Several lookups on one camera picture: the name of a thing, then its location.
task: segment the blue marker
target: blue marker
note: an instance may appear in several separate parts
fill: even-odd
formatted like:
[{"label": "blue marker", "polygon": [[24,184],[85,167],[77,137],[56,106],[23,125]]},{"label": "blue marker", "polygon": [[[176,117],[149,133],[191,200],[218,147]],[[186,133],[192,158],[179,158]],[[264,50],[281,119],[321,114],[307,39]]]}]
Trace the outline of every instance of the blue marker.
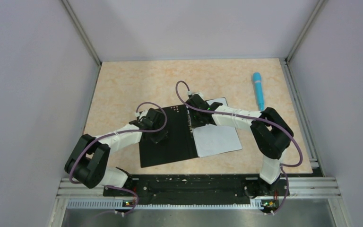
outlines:
[{"label": "blue marker", "polygon": [[254,72],[252,80],[254,81],[255,84],[255,93],[257,94],[257,102],[259,110],[263,111],[265,108],[265,102],[264,102],[264,95],[262,94],[261,75],[259,74],[259,72]]}]

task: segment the gray wall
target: gray wall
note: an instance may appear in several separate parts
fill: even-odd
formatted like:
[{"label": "gray wall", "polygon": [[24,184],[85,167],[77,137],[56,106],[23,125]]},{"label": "gray wall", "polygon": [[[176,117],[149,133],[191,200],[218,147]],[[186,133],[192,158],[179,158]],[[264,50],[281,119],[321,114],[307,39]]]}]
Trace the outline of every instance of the gray wall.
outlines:
[{"label": "gray wall", "polygon": [[45,226],[97,67],[58,0],[0,0],[0,226]]},{"label": "gray wall", "polygon": [[317,0],[69,0],[102,61],[285,57]]},{"label": "gray wall", "polygon": [[363,1],[329,1],[291,66],[324,170],[363,226]]}]

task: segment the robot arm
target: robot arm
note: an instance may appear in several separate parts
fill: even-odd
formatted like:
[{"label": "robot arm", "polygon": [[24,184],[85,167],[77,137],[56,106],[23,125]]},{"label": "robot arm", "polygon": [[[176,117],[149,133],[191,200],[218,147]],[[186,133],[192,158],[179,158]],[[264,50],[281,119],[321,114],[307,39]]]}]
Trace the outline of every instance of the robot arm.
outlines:
[{"label": "robot arm", "polygon": [[[166,130],[161,130],[157,133],[147,133],[147,136],[137,130],[154,130],[160,128],[163,123],[164,114],[161,111],[152,108],[143,111],[139,115],[138,120],[131,121],[121,129],[107,133],[113,135],[94,143],[77,164],[73,172],[73,177],[87,188],[94,188],[97,185],[123,187],[128,176],[120,169],[106,168],[109,156],[126,146],[139,143],[142,138],[150,139],[154,143],[159,142],[166,137]],[[65,171],[68,174],[70,174],[71,169],[84,148],[99,137],[101,136],[92,137],[88,134],[80,137],[65,165]]]},{"label": "robot arm", "polygon": [[231,115],[219,113],[203,113],[189,109],[191,125],[193,128],[204,126],[206,124],[226,125],[237,129],[252,131],[259,150],[264,155],[260,178],[269,185],[270,188],[277,182],[280,172],[280,163],[282,162],[285,149],[290,145],[290,139],[278,128],[273,127],[269,130],[267,124],[260,121],[237,117],[237,115],[257,117],[270,120],[279,124],[287,130],[292,136],[294,135],[289,126],[273,108],[267,108],[264,111],[246,111],[223,106],[221,103],[209,105],[202,99],[201,93],[189,95],[187,104],[202,110],[212,110],[216,112],[230,113]]}]

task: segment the marble-patterned surface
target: marble-patterned surface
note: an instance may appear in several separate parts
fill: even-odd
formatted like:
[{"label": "marble-patterned surface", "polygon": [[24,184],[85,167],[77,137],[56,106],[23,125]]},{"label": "marble-patterned surface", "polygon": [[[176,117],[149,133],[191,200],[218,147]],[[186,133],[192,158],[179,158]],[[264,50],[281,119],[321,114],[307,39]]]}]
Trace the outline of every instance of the marble-patterned surface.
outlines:
[{"label": "marble-patterned surface", "polygon": [[[164,107],[179,105],[175,93],[178,80],[186,81],[192,91],[203,92],[205,99],[226,97],[231,107],[258,110],[251,82],[256,71],[262,76],[266,106],[280,113],[303,150],[303,164],[285,170],[289,173],[312,173],[279,59],[104,62],[85,133],[102,135],[123,127],[135,118],[134,112],[141,102],[151,101]],[[180,85],[179,91],[182,97],[187,98],[183,85]],[[131,174],[259,173],[262,154],[252,133],[238,130],[238,134],[243,146],[240,151],[141,168],[138,145],[135,144],[110,156],[108,166],[118,166]],[[298,153],[292,144],[287,149],[284,162],[293,164],[297,161]]]}]

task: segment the white sheet of paper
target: white sheet of paper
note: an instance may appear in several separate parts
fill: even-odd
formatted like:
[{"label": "white sheet of paper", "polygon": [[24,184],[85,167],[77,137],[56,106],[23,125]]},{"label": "white sheet of paper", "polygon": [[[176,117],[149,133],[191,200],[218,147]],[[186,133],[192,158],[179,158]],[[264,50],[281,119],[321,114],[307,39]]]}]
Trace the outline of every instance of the white sheet of paper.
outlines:
[{"label": "white sheet of paper", "polygon": [[[210,105],[213,102],[223,103],[223,105],[227,106],[226,98],[208,101]],[[193,136],[198,157],[207,157],[242,149],[237,131],[233,127],[208,124],[193,129]]]}]

